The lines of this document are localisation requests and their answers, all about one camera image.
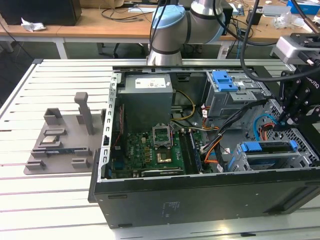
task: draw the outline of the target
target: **circuit board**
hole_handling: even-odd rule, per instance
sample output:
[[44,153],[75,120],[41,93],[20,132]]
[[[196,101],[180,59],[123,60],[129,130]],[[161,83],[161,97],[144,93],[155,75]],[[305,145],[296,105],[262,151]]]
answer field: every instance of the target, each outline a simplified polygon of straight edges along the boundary
[[[193,133],[196,149],[199,151],[203,145],[200,132]],[[125,155],[123,159],[112,160],[112,178],[138,178],[138,173],[146,170],[182,170],[184,174],[185,165],[182,157],[182,149],[178,131],[170,134],[172,146],[170,148],[157,148],[154,146],[153,133],[138,132],[128,133],[125,141]],[[166,132],[158,132],[156,141],[166,141]]]

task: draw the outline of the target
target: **sticker label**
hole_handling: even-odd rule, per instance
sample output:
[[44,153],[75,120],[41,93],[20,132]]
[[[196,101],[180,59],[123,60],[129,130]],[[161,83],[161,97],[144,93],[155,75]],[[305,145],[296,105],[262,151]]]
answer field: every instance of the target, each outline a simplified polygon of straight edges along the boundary
[[202,116],[206,119],[208,117],[208,111],[202,110]]
[[224,169],[222,168],[222,166],[220,166],[220,164],[218,164],[216,166],[216,169],[218,170],[219,173],[223,173],[224,172]]
[[166,80],[164,78],[137,78],[135,80],[136,89],[159,89],[166,87]]
[[224,149],[222,154],[231,154],[230,148]]

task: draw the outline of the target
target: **black box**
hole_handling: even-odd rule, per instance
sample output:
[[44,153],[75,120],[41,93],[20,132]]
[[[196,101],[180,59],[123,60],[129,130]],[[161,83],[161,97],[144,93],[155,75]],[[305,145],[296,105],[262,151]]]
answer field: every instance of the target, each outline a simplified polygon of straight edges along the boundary
[[[251,14],[252,14],[252,10],[249,10],[248,12],[248,16],[246,17],[246,23],[249,23],[249,19],[251,17]],[[258,25],[259,22],[260,22],[260,19],[261,19],[261,16],[262,16],[262,12],[255,12],[254,15],[253,15],[253,21],[252,21],[252,25]]]
[[8,25],[21,18],[44,25],[74,26],[82,10],[80,0],[0,0],[0,13]]
[[[223,8],[223,13],[225,17],[224,25],[226,26],[226,28],[228,28],[231,17],[232,17],[232,12],[234,11],[234,9],[225,0],[221,0],[221,7]],[[226,35],[226,34],[227,34],[227,30],[224,29],[222,35]]]

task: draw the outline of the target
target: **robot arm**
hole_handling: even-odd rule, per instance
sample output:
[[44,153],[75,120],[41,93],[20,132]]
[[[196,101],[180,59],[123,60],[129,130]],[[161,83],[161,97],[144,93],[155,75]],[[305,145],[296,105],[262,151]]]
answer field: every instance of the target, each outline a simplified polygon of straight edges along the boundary
[[[221,0],[215,1],[219,19],[225,22]],[[153,15],[153,31],[163,11],[160,7]],[[213,0],[195,0],[190,11],[182,6],[166,6],[153,40],[147,64],[151,66],[182,65],[180,46],[182,44],[209,44],[217,41],[223,33],[213,12]]]

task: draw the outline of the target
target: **aluminum profile table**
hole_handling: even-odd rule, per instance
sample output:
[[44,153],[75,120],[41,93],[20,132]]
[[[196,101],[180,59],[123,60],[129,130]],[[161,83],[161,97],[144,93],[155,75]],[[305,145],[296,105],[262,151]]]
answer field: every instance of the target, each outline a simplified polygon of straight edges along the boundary
[[[248,60],[273,75],[290,70],[278,60]],[[238,60],[184,60],[239,66]],[[44,60],[32,64],[0,110],[0,239],[319,239],[320,197],[290,215],[110,230],[98,204],[88,203],[90,173],[24,175],[47,108],[76,114],[76,92],[89,94],[93,113],[107,104],[113,66],[144,66],[139,59]]]

